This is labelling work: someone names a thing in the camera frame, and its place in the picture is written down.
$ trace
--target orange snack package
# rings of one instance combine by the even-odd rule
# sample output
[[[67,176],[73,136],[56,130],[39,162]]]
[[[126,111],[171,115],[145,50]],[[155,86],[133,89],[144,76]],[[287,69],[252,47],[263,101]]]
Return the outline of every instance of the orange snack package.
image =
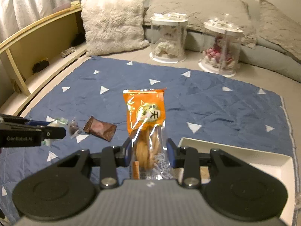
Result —
[[[127,129],[132,138],[132,179],[169,179],[164,89],[124,90]]]

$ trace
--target beige cushion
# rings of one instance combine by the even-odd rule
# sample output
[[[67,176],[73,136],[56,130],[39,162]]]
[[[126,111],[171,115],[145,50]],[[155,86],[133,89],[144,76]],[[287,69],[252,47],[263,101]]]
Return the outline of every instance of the beige cushion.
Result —
[[[82,0],[87,55],[131,51],[144,40],[143,0]]]
[[[248,5],[240,0],[151,0],[144,18],[145,25],[151,24],[153,13],[186,13],[188,29],[205,31],[204,22],[214,17],[223,18],[225,13],[231,15],[231,20],[243,30],[242,44],[255,47],[255,29],[248,14]]]
[[[267,0],[260,0],[259,36],[271,41],[301,60],[301,25]]]

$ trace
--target blue blanket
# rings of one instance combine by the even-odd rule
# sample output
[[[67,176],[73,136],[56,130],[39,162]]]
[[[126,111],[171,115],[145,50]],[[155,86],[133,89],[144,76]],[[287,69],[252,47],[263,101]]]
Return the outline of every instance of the blue blanket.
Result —
[[[67,134],[51,147],[4,149],[0,207],[8,219],[15,222],[19,218],[11,195],[26,176],[79,149],[93,153],[122,145],[128,137],[122,91],[151,88],[166,88],[166,127],[175,143],[188,137],[293,156],[281,98],[273,92],[197,70],[94,57],[54,87],[27,117],[43,121],[75,118],[83,127],[93,115],[116,124],[115,136],[109,143],[92,135],[70,139]],[[118,169],[118,176],[128,177],[127,169]],[[91,180],[97,182],[98,177],[95,168]]]

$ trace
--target clear acrylic display case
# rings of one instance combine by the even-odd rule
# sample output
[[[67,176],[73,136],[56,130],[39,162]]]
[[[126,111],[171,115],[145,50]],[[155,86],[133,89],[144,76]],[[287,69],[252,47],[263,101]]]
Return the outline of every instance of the clear acrylic display case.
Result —
[[[235,75],[243,31],[230,22],[218,19],[205,22],[204,27],[214,37],[203,35],[199,66],[207,72],[227,77]]]
[[[185,41],[187,17],[185,14],[154,14],[151,18],[150,57],[161,63],[177,63],[186,59]]]

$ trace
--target gray pillow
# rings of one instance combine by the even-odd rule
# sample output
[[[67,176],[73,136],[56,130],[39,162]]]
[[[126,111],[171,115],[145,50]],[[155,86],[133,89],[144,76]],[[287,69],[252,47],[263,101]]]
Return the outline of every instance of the gray pillow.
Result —
[[[144,24],[151,24],[154,13],[186,13],[188,29],[210,33],[204,22],[212,17],[223,17],[229,13],[231,20],[243,30],[242,44],[251,48],[256,44],[256,33],[248,14],[248,5],[240,0],[151,0]]]
[[[255,49],[251,49],[242,46],[239,61],[275,71],[301,82],[301,64],[291,57],[270,48],[257,45]]]
[[[260,0],[259,36],[280,45],[301,60],[301,25],[267,0]]]
[[[260,36],[257,37],[257,45],[267,47],[269,49],[273,49],[275,51],[278,51],[278,52],[281,52],[281,53],[284,53],[284,54],[287,52],[282,47],[280,47],[279,45],[277,45],[275,43],[272,43],[268,40],[265,40]]]

